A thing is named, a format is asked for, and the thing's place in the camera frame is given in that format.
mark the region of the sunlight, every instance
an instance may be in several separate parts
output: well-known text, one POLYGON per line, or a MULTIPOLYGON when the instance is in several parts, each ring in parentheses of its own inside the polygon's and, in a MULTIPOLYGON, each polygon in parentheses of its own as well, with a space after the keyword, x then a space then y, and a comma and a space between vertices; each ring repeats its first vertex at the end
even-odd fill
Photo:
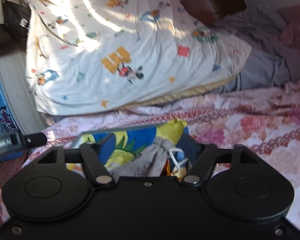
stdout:
POLYGON ((173 33, 176 37, 183 39, 186 36, 190 35, 189 31, 182 31, 182 30, 178 30, 178 29, 174 29, 174 33, 173 33))
POLYGON ((129 18, 127 18, 126 14, 114 12, 109 9, 103 9, 103 10, 106 11, 108 14, 118 18, 119 20, 124 20, 124 21, 129 21, 129 22, 135 22, 136 20, 138 20, 138 18, 133 15, 131 15, 129 18))
MULTIPOLYGON (((98 41, 92 40, 86 36, 86 33, 84 30, 81 28, 79 22, 76 20, 72 9, 71 9, 71 3, 70 0, 51 0, 53 3, 60 3, 60 1, 63 1, 63 6, 58 8, 58 6, 53 6, 51 8, 51 12, 55 14, 56 16, 60 15, 66 15, 69 21, 75 26, 78 32, 78 39, 80 42, 77 44, 78 46, 76 47, 76 52, 80 53, 84 51, 85 49, 88 52, 92 52, 96 48, 100 46, 100 43, 98 41)), ((65 26, 60 26, 58 28, 58 36, 63 39, 63 36, 70 31, 69 28, 65 26)))
POLYGON ((120 27, 118 27, 117 25, 108 22, 107 20, 103 19, 100 15, 98 15, 96 13, 96 11, 94 9, 91 8, 91 3, 89 2, 89 0, 83 0, 84 4, 86 5, 87 9, 89 10, 89 13, 92 14, 92 16, 101 24, 113 29, 115 32, 118 32, 121 30, 120 27))
POLYGON ((47 131, 46 134, 49 139, 56 139, 54 131, 47 131))
POLYGON ((189 34, 189 32, 184 32, 182 30, 175 29, 173 25, 173 20, 171 18, 163 17, 161 22, 161 29, 166 29, 171 32, 173 36, 184 37, 189 34))

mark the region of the gray blanket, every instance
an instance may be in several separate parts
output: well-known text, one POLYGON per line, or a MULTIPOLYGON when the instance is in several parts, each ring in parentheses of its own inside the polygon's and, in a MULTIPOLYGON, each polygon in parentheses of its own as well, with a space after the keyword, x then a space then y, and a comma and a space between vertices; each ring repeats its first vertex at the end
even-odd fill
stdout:
POLYGON ((237 78, 213 92, 283 87, 286 82, 298 81, 300 50, 279 41, 279 34, 286 26, 269 6, 250 7, 221 20, 217 31, 235 34, 252 46, 252 52, 237 78))

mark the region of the metal screw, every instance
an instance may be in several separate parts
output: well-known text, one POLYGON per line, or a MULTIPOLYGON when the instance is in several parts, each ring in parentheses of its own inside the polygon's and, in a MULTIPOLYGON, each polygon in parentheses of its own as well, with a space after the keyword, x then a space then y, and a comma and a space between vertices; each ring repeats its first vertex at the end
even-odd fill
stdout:
POLYGON ((274 234, 276 236, 282 236, 284 234, 284 230, 282 228, 277 228, 274 230, 274 234))
POLYGON ((22 233, 22 229, 21 227, 17 227, 17 226, 14 226, 11 228, 11 232, 14 234, 14 235, 21 235, 22 233))
POLYGON ((146 187, 150 187, 150 186, 152 186, 152 185, 153 185, 153 183, 152 183, 152 182, 149 182, 149 181, 147 181, 147 182, 145 182, 143 185, 145 185, 146 187))
POLYGON ((112 178, 108 175, 101 175, 96 178, 96 182, 100 184, 108 184, 112 181, 112 178))
POLYGON ((200 178, 198 176, 188 175, 184 177, 183 181, 189 184, 197 184, 199 183, 200 178))

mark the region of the brown headboard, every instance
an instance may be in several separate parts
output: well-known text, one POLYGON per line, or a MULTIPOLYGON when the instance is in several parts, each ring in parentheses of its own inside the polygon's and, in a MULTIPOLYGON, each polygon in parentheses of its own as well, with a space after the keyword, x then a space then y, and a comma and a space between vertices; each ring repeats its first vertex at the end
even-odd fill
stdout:
POLYGON ((181 0, 180 2, 189 14, 207 26, 213 26, 224 16, 243 11, 247 7, 244 0, 181 0))

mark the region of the white drawstring cord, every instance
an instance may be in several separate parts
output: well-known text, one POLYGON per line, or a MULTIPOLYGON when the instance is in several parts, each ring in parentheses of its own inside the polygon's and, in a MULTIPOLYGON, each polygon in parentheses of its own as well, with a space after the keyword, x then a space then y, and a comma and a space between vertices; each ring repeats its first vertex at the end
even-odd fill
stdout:
POLYGON ((180 166, 188 161, 188 158, 184 158, 181 162, 178 163, 176 158, 173 155, 173 153, 178 153, 178 152, 181 152, 184 154, 184 151, 181 150, 180 148, 170 148, 169 149, 170 158, 172 159, 172 161, 175 165, 172 172, 176 172, 176 171, 180 170, 180 166))

